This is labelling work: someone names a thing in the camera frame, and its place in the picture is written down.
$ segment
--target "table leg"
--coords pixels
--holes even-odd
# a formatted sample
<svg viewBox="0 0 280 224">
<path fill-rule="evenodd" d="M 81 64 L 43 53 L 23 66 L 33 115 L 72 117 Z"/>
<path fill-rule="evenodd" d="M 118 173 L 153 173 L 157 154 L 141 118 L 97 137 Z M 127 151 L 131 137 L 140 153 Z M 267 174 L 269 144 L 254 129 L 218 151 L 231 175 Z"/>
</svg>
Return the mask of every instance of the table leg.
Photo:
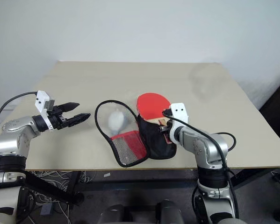
<svg viewBox="0 0 280 224">
<path fill-rule="evenodd" d="M 234 189 L 238 189 L 273 170 L 274 168 L 243 169 L 231 178 L 232 185 Z"/>
<path fill-rule="evenodd" d="M 67 186 L 67 192 L 69 194 L 73 193 L 73 190 L 75 188 L 75 185 L 79 182 L 79 177 L 80 177 L 81 171 L 73 171 L 72 175 L 70 177 L 68 186 Z"/>
<path fill-rule="evenodd" d="M 26 175 L 24 186 L 31 190 L 37 191 L 41 194 L 47 195 L 53 199 L 65 202 L 67 204 L 79 204 L 83 200 L 83 195 L 67 193 L 28 171 L 24 171 L 24 173 Z"/>
</svg>

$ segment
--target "metal frame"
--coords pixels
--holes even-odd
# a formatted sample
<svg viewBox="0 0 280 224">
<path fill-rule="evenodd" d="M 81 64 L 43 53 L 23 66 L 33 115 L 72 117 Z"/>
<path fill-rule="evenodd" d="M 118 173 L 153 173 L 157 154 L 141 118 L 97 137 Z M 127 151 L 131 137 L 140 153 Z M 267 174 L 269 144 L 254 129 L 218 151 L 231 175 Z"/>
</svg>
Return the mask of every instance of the metal frame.
<svg viewBox="0 0 280 224">
<path fill-rule="evenodd" d="M 72 175 L 70 177 L 68 186 L 67 186 L 67 193 L 69 194 L 73 194 L 74 193 L 74 187 L 75 185 L 78 183 L 79 181 L 79 177 L 80 177 L 80 171 L 73 171 Z"/>
<path fill-rule="evenodd" d="M 271 172 L 273 168 L 244 169 L 231 178 L 234 189 L 238 189 L 255 179 Z M 72 183 L 76 183 L 76 175 L 73 174 Z M 166 179 L 166 180 L 134 180 L 134 181 L 105 181 L 77 183 L 74 185 L 75 192 L 103 191 L 103 190 L 133 190 L 133 189 L 186 189 L 197 186 L 196 179 Z"/>
<path fill-rule="evenodd" d="M 73 192 L 65 192 L 28 171 L 24 171 L 24 174 L 26 175 L 24 186 L 29 189 L 68 204 L 80 203 L 81 195 L 74 195 Z"/>
</svg>

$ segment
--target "white ball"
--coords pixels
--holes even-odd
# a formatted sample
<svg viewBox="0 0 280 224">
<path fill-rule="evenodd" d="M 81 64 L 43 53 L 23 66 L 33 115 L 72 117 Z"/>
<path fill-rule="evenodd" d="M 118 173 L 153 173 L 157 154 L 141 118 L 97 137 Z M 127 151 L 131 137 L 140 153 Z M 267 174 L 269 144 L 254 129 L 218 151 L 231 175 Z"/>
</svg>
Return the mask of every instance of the white ball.
<svg viewBox="0 0 280 224">
<path fill-rule="evenodd" d="M 124 114 L 118 109 L 112 112 L 108 118 L 108 127 L 113 135 L 117 135 L 125 127 Z"/>
</svg>

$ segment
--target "table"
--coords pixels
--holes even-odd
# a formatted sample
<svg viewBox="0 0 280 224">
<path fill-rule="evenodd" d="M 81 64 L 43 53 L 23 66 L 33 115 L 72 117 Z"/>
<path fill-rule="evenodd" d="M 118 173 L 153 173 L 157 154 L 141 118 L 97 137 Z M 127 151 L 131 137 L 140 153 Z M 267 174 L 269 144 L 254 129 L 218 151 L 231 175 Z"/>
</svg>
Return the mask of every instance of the table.
<svg viewBox="0 0 280 224">
<path fill-rule="evenodd" d="M 231 168 L 280 167 L 280 139 L 252 105 L 227 70 L 218 63 L 58 62 L 33 90 L 44 90 L 55 105 L 78 102 L 65 114 L 90 112 L 86 121 L 32 140 L 27 170 L 112 170 L 120 167 L 94 122 L 96 106 L 107 99 L 128 104 L 156 92 L 170 102 L 183 102 L 191 125 L 209 133 L 229 132 L 237 146 L 228 154 Z M 26 97 L 6 121 L 37 115 L 35 97 Z M 226 137 L 229 145 L 232 140 Z M 168 160 L 148 159 L 128 169 L 195 168 L 195 158 L 178 147 Z"/>
</svg>

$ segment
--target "ping pong paddle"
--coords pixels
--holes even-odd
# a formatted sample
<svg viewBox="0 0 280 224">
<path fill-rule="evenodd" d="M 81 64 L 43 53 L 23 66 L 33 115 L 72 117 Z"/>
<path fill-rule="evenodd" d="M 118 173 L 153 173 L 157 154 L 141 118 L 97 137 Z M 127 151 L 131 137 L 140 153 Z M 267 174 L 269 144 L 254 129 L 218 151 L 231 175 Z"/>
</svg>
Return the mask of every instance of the ping pong paddle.
<svg viewBox="0 0 280 224">
<path fill-rule="evenodd" d="M 136 107 L 139 115 L 145 121 L 166 126 L 168 118 L 163 116 L 163 111 L 170 107 L 170 102 L 157 93 L 145 93 L 138 97 Z"/>
</svg>

